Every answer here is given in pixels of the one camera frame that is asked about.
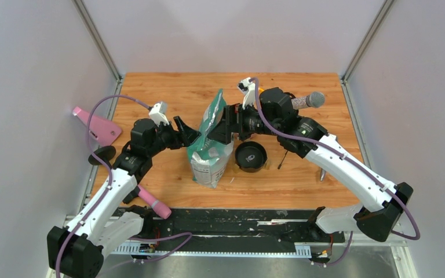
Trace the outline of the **green dog food bag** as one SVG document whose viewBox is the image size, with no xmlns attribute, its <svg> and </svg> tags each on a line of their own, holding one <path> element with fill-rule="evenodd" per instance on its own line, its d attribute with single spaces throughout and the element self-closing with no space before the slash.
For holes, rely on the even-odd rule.
<svg viewBox="0 0 445 278">
<path fill-rule="evenodd" d="M 200 137 L 187 148 L 192 180 L 208 188 L 217 187 L 234 149 L 233 141 L 222 144 L 208 138 L 209 131 L 220 120 L 226 104 L 223 89 L 220 89 L 203 114 L 198 128 Z"/>
</svg>

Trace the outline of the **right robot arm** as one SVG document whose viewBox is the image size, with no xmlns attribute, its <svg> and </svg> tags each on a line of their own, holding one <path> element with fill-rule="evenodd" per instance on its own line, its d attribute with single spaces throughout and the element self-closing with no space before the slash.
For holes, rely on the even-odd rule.
<svg viewBox="0 0 445 278">
<path fill-rule="evenodd" d="M 342 208 L 319 207 L 309 219 L 309 237 L 322 242 L 331 233 L 359 231 L 377 242 L 385 242 L 400 216 L 411 213 L 406 205 L 413 194 L 409 184 L 381 177 L 347 152 L 317 121 L 300 116 L 306 105 L 278 87 L 254 94 L 255 104 L 227 105 L 208 133 L 212 140 L 227 144 L 237 134 L 245 140 L 252 134 L 276 136 L 287 151 L 306 159 L 345 185 L 359 204 Z"/>
</svg>

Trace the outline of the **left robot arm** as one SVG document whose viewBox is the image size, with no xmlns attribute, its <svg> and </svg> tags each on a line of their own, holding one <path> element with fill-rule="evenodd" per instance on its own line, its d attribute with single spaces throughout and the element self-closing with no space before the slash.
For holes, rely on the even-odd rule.
<svg viewBox="0 0 445 278">
<path fill-rule="evenodd" d="M 145 209 L 133 206 L 112 224 L 108 221 L 120 202 L 134 190 L 152 167 L 152 158 L 166 149 L 192 145 L 201 135 L 180 117 L 157 125 L 152 119 L 137 120 L 130 141 L 122 148 L 99 192 L 67 225 L 54 226 L 47 235 L 49 266 L 58 275 L 96 277 L 104 260 L 122 243 L 137 235 L 148 239 L 154 223 Z"/>
</svg>

